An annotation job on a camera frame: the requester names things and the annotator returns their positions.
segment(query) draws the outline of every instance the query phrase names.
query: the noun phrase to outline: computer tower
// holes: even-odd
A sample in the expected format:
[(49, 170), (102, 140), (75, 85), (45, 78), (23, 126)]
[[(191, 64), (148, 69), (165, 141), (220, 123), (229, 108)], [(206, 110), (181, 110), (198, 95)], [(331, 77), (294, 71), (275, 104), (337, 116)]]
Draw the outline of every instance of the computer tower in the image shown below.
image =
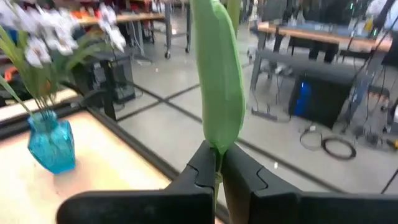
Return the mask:
[(300, 73), (290, 97), (289, 114), (332, 128), (352, 86), (352, 77)]

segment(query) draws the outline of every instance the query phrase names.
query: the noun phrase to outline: blue glass vase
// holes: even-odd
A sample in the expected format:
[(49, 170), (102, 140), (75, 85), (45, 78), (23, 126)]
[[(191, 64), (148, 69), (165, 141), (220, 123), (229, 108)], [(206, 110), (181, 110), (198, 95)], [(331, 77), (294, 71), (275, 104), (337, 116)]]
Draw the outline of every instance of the blue glass vase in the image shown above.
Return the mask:
[(75, 145), (70, 123), (59, 121), (54, 111), (43, 111), (28, 119), (29, 151), (53, 174), (75, 168)]

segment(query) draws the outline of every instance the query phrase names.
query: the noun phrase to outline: gray floor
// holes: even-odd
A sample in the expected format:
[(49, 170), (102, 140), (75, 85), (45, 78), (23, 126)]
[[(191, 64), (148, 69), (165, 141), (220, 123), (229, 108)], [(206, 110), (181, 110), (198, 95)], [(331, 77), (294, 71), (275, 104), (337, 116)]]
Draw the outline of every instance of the gray floor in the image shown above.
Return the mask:
[[(173, 29), (184, 30), (181, 18), (174, 19)], [(247, 66), (248, 47), (256, 46), (256, 37), (241, 26), (238, 44), (243, 69), (244, 91), (248, 107), (255, 106), (249, 92), (252, 65)], [(204, 139), (200, 118), (201, 98), (195, 63), (195, 49), (190, 54), (184, 51), (185, 38), (174, 39), (170, 60), (164, 58), (165, 37), (156, 35), (155, 44), (146, 44), (144, 50), (154, 63), (141, 65), (133, 61), (132, 77), (143, 91), (142, 96), (127, 103), (117, 112), (119, 124), (144, 145), (164, 158), (177, 170), (182, 170), (189, 158)], [(286, 51), (286, 40), (282, 51)], [(305, 54), (298, 50), (297, 55)], [(394, 74), (388, 72), (388, 84), (392, 85)], [(264, 110), (266, 103), (272, 104), (272, 113), (286, 117), (284, 108), (290, 95), (293, 80), (286, 79), (280, 88), (280, 102), (275, 104), (276, 79), (271, 82), (261, 75), (255, 92), (258, 107)], [(393, 173), (398, 169), (398, 156), (356, 144), (357, 157), (352, 161), (337, 161), (323, 151), (309, 151), (299, 143), (300, 133), (310, 124), (299, 118), (292, 118), (287, 124), (273, 123), (246, 113), (244, 126), (237, 142), (242, 149), (264, 167), (287, 182), (305, 191), (379, 194)], [(318, 126), (324, 136), (336, 135)], [(335, 146), (345, 153), (343, 146)], [(389, 194), (398, 193), (398, 180)], [(219, 201), (225, 204), (223, 193)]]

